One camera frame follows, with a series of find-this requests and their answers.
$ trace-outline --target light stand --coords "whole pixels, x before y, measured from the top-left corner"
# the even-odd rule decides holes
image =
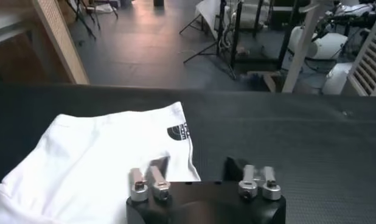
[[[219,25],[218,25],[218,30],[216,30],[218,32],[218,38],[217,40],[215,40],[212,44],[210,44],[208,47],[205,47],[203,50],[199,51],[198,53],[194,54],[193,56],[189,57],[187,60],[183,61],[183,63],[187,63],[188,61],[190,61],[191,59],[195,58],[196,56],[199,56],[199,55],[216,55],[218,56],[229,68],[229,76],[231,79],[235,80],[237,77],[235,76],[235,73],[234,73],[234,70],[231,68],[230,64],[225,62],[224,59],[222,58],[222,56],[220,55],[220,48],[219,48],[219,42],[222,38],[222,35],[223,35],[223,18],[225,17],[225,6],[226,6],[226,0],[221,0],[220,1],[220,10],[219,10]],[[194,27],[194,26],[191,26],[191,24],[196,21],[196,19],[199,17],[197,16],[193,21],[191,21],[186,27],[184,27],[179,33],[181,33],[182,31],[184,31],[186,28],[188,27]],[[217,47],[217,51],[216,53],[205,53],[208,49],[212,48],[216,46]]]

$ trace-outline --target cable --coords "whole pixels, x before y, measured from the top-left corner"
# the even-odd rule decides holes
[[[341,50],[343,50],[345,47],[347,47],[347,43],[361,30],[362,28],[359,28],[356,32],[354,32],[345,42],[345,44],[338,49],[329,59],[332,59],[334,56],[336,56]]]
[[[366,8],[366,7],[370,7],[370,5],[369,4],[368,5],[364,5],[364,6],[361,6],[361,7],[357,8],[357,9],[353,9],[351,11],[344,11],[344,14],[349,13],[349,12],[355,12],[357,10],[360,10],[360,9],[363,9],[363,8]]]
[[[311,66],[310,64],[307,63],[307,60],[304,60],[304,64],[305,64],[309,69],[311,69],[312,71],[315,71],[315,72],[320,73],[320,74],[327,74],[327,73],[329,73],[330,70],[331,70],[331,68],[330,68],[329,70],[325,70],[325,71],[324,71],[324,70],[320,70],[319,67],[314,68],[313,66]]]

